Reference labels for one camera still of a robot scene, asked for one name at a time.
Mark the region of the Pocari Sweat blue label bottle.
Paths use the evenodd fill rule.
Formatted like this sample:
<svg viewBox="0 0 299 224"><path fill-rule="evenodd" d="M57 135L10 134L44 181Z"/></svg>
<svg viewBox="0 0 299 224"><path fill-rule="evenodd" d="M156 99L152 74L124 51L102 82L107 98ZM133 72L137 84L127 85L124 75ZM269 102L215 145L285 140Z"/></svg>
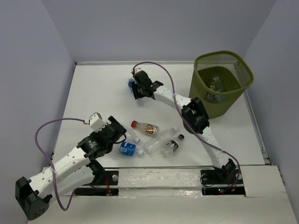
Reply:
<svg viewBox="0 0 299 224"><path fill-rule="evenodd" d="M213 77L213 78L209 79L206 86L209 88L211 85L215 86L218 93L219 92L225 92L224 82L220 77ZM210 99L217 99L217 100L222 100L223 99L222 95L218 95L218 94L211 93L211 92L208 92L207 96Z"/></svg>

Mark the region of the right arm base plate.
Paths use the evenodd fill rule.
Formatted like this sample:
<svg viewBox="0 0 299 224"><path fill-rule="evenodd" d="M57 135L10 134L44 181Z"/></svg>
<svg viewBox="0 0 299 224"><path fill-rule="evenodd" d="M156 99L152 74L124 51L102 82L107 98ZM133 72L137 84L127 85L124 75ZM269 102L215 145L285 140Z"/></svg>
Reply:
<svg viewBox="0 0 299 224"><path fill-rule="evenodd" d="M237 169L231 177L224 180L216 176L215 170L204 169L200 171L199 181L202 185L203 196L246 195L242 174L238 175Z"/></svg>

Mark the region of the orange juice bottle white cap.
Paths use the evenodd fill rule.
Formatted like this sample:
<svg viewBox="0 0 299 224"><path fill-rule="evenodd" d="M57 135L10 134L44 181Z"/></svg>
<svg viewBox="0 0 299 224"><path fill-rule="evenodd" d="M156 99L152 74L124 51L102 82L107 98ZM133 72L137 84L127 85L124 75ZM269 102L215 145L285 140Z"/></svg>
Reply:
<svg viewBox="0 0 299 224"><path fill-rule="evenodd" d="M217 90L216 90L216 88L215 88L214 85L211 85L211 86L209 87L209 89L212 90L212 91L214 91L214 92L217 92Z"/></svg>

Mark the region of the tall clear bottle white cap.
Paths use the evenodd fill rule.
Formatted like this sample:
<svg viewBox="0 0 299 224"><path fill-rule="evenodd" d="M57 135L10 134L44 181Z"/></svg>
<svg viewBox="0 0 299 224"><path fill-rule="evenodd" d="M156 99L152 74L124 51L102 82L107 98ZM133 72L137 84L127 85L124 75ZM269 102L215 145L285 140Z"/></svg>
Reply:
<svg viewBox="0 0 299 224"><path fill-rule="evenodd" d="M169 129L165 129L160 131L153 139L147 141L143 145L144 152L149 155L153 156L162 146L164 146L178 131L178 127L172 127Z"/></svg>

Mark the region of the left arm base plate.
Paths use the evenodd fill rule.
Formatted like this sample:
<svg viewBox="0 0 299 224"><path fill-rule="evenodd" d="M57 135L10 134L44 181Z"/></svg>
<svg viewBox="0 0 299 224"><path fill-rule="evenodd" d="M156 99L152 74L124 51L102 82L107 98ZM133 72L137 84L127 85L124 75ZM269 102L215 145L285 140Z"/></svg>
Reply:
<svg viewBox="0 0 299 224"><path fill-rule="evenodd" d="M74 191L76 196L118 196L119 171L106 170L103 177L97 177L92 183L85 184Z"/></svg>

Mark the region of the blue label bottle white cap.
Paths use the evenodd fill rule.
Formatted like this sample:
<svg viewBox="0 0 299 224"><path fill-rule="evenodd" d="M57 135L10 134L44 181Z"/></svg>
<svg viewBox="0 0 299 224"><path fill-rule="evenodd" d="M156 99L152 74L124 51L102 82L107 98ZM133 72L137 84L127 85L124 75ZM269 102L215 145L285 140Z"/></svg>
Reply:
<svg viewBox="0 0 299 224"><path fill-rule="evenodd" d="M126 157L142 157L143 150L138 148L136 144L132 144L130 142L122 142L116 144L113 149L112 153L118 156L126 156Z"/></svg>

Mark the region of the Pepsi bottle black cap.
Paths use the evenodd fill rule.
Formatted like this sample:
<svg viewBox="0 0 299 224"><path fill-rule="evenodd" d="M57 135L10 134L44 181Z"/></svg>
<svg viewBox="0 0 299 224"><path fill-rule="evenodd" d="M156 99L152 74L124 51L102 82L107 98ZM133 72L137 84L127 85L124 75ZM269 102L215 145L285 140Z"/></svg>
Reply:
<svg viewBox="0 0 299 224"><path fill-rule="evenodd" d="M170 158L179 149L181 143L184 141L185 136L179 134L177 137L169 140L169 142L161 149L161 155L164 158Z"/></svg>

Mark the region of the red cap clear bottle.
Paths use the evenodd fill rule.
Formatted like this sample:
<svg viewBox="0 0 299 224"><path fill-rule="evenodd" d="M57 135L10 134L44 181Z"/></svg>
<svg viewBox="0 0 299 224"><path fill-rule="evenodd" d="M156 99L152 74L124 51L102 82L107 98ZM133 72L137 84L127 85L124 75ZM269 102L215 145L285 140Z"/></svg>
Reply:
<svg viewBox="0 0 299 224"><path fill-rule="evenodd" d="M132 121L131 127L148 136L155 136L158 132L158 126L149 123L138 122L136 120Z"/></svg>

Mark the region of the clear bottle blue cap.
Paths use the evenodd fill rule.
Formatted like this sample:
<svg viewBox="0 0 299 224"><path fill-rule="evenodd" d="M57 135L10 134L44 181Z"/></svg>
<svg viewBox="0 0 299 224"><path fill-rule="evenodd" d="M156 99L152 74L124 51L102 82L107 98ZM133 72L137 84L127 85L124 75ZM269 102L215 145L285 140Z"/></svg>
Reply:
<svg viewBox="0 0 299 224"><path fill-rule="evenodd" d="M128 80L128 87L129 87L132 95L134 94L133 87L132 87L132 83L134 83L134 82L135 82L135 80L133 78L130 78ZM137 106L139 106L139 107L143 106L143 99L141 99L141 98L135 99L135 102L136 102Z"/></svg>

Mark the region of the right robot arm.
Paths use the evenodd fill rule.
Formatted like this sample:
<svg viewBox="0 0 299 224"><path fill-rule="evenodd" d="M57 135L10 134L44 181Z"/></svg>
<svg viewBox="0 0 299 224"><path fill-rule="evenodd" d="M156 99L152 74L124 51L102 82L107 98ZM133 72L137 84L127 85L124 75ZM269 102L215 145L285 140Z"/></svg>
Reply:
<svg viewBox="0 0 299 224"><path fill-rule="evenodd" d="M143 70L132 71L132 75L134 81L131 86L136 99L151 98L177 110L185 129L199 139L209 155L216 180L221 183L231 179L237 181L241 174L240 164L233 155L221 149L212 133L202 101L199 98L183 97L173 89L166 88L163 83L151 81Z"/></svg>

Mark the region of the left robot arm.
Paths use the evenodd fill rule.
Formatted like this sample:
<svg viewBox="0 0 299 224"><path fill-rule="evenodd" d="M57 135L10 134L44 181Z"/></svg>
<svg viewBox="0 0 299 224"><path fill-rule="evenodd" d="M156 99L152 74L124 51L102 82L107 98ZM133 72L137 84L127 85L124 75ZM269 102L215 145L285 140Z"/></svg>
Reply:
<svg viewBox="0 0 299 224"><path fill-rule="evenodd" d="M126 129L113 117L103 121L95 112L88 125L93 130L69 153L50 167L30 178L21 177L15 183L15 198L27 220L43 215L53 201L85 184L99 184L105 169L97 158L110 153Z"/></svg>

